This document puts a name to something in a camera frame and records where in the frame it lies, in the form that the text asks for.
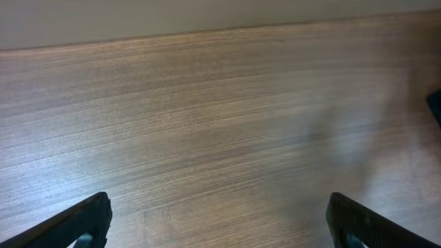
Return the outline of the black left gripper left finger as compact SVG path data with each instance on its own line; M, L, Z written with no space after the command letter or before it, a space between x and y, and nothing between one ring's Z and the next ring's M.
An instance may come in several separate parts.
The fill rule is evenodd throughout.
M112 220L111 201L98 192L1 243L3 248L104 248Z

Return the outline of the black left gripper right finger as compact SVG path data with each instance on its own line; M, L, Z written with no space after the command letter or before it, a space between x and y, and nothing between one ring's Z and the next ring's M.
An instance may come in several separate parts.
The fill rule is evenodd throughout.
M326 219L337 248L440 248L339 192L330 196Z

